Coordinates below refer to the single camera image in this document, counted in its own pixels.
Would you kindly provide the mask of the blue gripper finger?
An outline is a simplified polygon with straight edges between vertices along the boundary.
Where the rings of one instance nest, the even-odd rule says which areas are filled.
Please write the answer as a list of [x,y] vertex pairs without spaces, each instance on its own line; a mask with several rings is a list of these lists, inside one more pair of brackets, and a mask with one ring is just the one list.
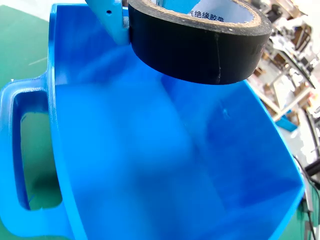
[[160,0],[159,6],[178,13],[189,13],[200,0]]
[[123,13],[121,0],[85,0],[107,33],[118,45],[129,45],[129,17]]

